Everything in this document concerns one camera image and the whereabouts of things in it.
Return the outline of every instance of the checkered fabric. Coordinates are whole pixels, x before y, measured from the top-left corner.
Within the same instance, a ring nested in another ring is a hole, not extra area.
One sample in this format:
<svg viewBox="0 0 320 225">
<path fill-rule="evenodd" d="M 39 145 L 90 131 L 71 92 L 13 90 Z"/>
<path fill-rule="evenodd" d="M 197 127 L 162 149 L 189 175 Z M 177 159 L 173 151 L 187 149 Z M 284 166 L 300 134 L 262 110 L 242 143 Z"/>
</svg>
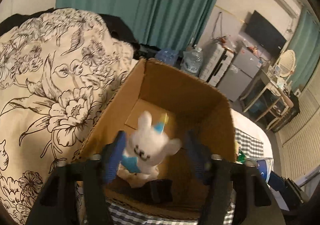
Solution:
<svg viewBox="0 0 320 225">
<path fill-rule="evenodd" d="M 235 139 L 240 144 L 241 151 L 247 157 L 263 157 L 263 142 L 255 139 L 239 129 L 235 129 Z M 141 224 L 168 224 L 168 225 L 196 225 L 197 221 L 178 221 L 168 220 L 164 218 L 149 216 L 143 213 L 137 213 L 128 210 L 124 207 L 114 203 L 109 204 L 109 211 L 111 213 L 115 225 L 141 225 Z M 223 224 L 232 224 L 233 214 L 235 211 L 235 204 L 230 203 Z M 87 219 L 83 221 L 83 225 L 89 225 Z"/>
<path fill-rule="evenodd" d="M 164 218 L 149 216 L 143 213 L 137 213 L 124 207 L 108 202 L 109 211 L 115 225 L 141 225 L 141 224 L 168 224 L 168 225 L 197 225 L 198 221 L 181 221 L 168 220 Z M 224 218 L 223 224 L 231 224 L 235 205 L 231 204 Z M 89 225 L 87 219 L 83 221 L 83 225 Z"/>
<path fill-rule="evenodd" d="M 263 142 L 235 128 L 235 138 L 246 157 L 263 157 Z"/>
</svg>

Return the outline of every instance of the black tv screen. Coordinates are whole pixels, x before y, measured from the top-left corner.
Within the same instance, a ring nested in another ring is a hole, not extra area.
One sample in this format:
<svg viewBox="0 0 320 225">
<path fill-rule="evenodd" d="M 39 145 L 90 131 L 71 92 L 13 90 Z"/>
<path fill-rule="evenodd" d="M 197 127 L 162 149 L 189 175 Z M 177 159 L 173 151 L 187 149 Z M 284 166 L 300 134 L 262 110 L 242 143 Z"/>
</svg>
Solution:
<svg viewBox="0 0 320 225">
<path fill-rule="evenodd" d="M 275 58 L 279 56 L 286 43 L 286 39 L 282 34 L 257 11 L 253 12 L 244 32 Z"/>
</svg>

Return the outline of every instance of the floral blanket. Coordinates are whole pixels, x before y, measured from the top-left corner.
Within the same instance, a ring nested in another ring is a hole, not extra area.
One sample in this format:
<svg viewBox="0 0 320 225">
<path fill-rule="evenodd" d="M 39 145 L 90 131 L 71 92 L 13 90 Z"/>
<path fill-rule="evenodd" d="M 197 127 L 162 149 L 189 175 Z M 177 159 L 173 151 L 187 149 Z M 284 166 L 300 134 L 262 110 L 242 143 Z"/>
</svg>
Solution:
<svg viewBox="0 0 320 225">
<path fill-rule="evenodd" d="M 99 15 L 71 8 L 0 37 L 0 201 L 18 224 L 57 163 L 78 153 L 132 56 Z"/>
</svg>

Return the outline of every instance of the plush bunny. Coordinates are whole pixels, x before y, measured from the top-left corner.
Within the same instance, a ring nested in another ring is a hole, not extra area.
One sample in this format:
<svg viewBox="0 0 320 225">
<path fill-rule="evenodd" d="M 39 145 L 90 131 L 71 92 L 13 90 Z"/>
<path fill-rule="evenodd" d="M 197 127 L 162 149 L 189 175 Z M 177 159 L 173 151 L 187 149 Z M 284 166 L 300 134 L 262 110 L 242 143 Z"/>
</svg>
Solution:
<svg viewBox="0 0 320 225">
<path fill-rule="evenodd" d="M 127 141 L 118 170 L 118 176 L 131 187 L 141 187 L 148 181 L 156 180 L 159 174 L 157 165 L 181 148 L 179 139 L 170 140 L 163 132 L 167 119 L 167 114 L 163 115 L 153 127 L 152 116 L 148 111 L 139 117 L 138 129 Z"/>
</svg>

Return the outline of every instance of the cardboard box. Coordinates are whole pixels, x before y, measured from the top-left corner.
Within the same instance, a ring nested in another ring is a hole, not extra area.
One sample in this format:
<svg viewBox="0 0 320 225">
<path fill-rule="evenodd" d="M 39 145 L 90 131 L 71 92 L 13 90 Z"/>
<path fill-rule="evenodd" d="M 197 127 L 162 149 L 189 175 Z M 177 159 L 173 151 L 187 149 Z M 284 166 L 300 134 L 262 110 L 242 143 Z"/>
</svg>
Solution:
<svg viewBox="0 0 320 225">
<path fill-rule="evenodd" d="M 164 131 L 183 141 L 187 130 L 195 129 L 198 139 L 213 154 L 234 161 L 234 128 L 228 100 L 209 84 L 155 59 L 140 60 L 110 100 L 97 124 L 84 141 L 81 156 L 99 153 L 112 143 L 119 130 L 128 136 L 137 128 L 145 110 L 153 125 L 162 113 L 169 122 Z M 159 179 L 172 180 L 173 202 L 146 205 L 134 199 L 135 190 L 117 177 L 106 186 L 106 196 L 129 209 L 169 219 L 194 220 L 200 216 L 208 188 L 194 177 L 184 148 L 159 165 Z"/>
</svg>

